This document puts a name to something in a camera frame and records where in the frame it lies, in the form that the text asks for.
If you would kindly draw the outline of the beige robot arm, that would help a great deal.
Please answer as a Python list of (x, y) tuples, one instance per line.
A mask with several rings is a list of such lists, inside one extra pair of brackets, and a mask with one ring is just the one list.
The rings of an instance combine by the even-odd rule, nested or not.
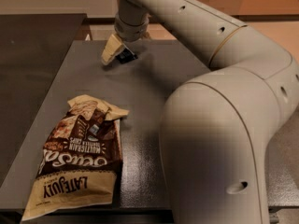
[(196, 0), (120, 0), (122, 41), (149, 17), (209, 73), (174, 91), (159, 144), (176, 224), (269, 224), (264, 160), (272, 136), (299, 103), (298, 63), (244, 22)]

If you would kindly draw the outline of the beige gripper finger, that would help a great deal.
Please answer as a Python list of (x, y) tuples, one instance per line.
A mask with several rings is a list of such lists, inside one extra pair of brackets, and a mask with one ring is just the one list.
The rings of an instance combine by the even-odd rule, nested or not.
[(105, 48), (102, 52), (102, 64), (110, 64), (117, 55), (123, 52), (124, 48), (125, 46), (121, 38), (117, 34), (112, 34), (107, 40)]

